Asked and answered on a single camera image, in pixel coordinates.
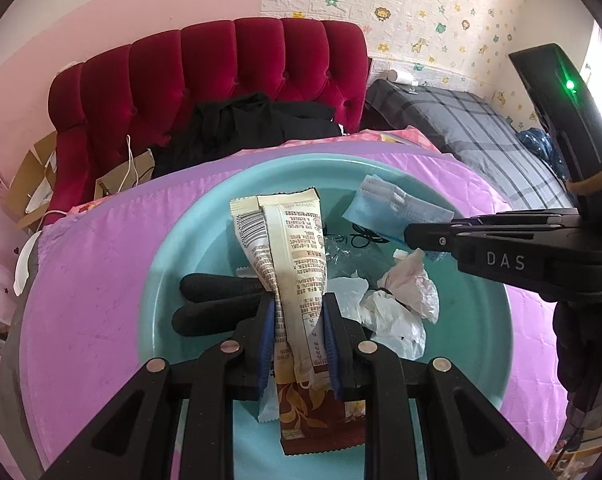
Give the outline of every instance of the metal rivet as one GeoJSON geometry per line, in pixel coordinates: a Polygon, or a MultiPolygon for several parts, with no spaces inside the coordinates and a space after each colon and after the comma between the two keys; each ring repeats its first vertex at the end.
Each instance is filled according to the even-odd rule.
{"type": "Polygon", "coordinates": [[[223,341],[221,343],[221,352],[224,354],[233,354],[234,352],[238,351],[239,348],[241,348],[241,345],[239,345],[234,339],[228,339],[228,341],[223,341]]]}
{"type": "Polygon", "coordinates": [[[378,350],[378,346],[374,341],[361,341],[358,344],[358,349],[364,354],[373,354],[378,350]]]}
{"type": "Polygon", "coordinates": [[[147,368],[148,372],[155,374],[156,372],[160,372],[165,368],[165,361],[160,357],[155,357],[147,362],[145,368],[147,368]]]}
{"type": "Polygon", "coordinates": [[[434,370],[439,372],[449,372],[452,369],[452,363],[444,357],[437,357],[432,361],[434,370]]]}

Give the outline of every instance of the snack package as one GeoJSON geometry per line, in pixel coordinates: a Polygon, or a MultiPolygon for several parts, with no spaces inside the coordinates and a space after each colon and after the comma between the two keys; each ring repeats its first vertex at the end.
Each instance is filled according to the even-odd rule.
{"type": "Polygon", "coordinates": [[[274,292],[274,380],[284,453],[363,444],[364,406],[338,400],[330,389],[321,319],[326,266],[316,190],[241,198],[230,202],[230,211],[250,265],[274,292]]]}

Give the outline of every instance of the plaid mattress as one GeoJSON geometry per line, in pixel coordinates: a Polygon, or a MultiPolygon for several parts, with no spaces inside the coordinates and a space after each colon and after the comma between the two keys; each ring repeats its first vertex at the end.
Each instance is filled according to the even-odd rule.
{"type": "Polygon", "coordinates": [[[414,95],[378,79],[367,89],[366,101],[393,128],[418,128],[441,152],[485,178],[515,210],[574,207],[551,168],[476,95],[434,87],[419,87],[414,95]]]}

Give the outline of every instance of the navy blue cloth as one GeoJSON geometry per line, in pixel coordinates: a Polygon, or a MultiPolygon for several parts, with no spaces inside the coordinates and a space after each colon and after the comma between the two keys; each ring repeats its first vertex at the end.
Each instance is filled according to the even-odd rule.
{"type": "Polygon", "coordinates": [[[562,181],[568,179],[565,163],[559,150],[554,146],[550,136],[539,128],[530,128],[516,133],[516,138],[534,155],[547,162],[557,177],[562,181]]]}

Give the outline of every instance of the brown wrapper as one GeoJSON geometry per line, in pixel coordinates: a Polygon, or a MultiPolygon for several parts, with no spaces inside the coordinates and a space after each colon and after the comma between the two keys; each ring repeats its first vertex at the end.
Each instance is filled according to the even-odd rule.
{"type": "Polygon", "coordinates": [[[364,402],[343,402],[332,390],[277,384],[281,446],[286,455],[336,451],[366,441],[364,402]]]}

